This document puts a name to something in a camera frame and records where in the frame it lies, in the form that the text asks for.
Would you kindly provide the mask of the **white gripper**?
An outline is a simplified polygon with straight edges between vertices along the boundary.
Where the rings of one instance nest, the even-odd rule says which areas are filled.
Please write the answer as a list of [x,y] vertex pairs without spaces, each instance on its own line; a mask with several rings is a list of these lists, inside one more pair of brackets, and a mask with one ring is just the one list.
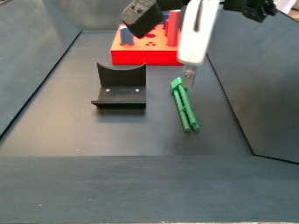
[[191,0],[186,8],[178,52],[178,59],[186,64],[182,78],[186,88],[193,88],[197,66],[205,60],[219,6],[221,0]]

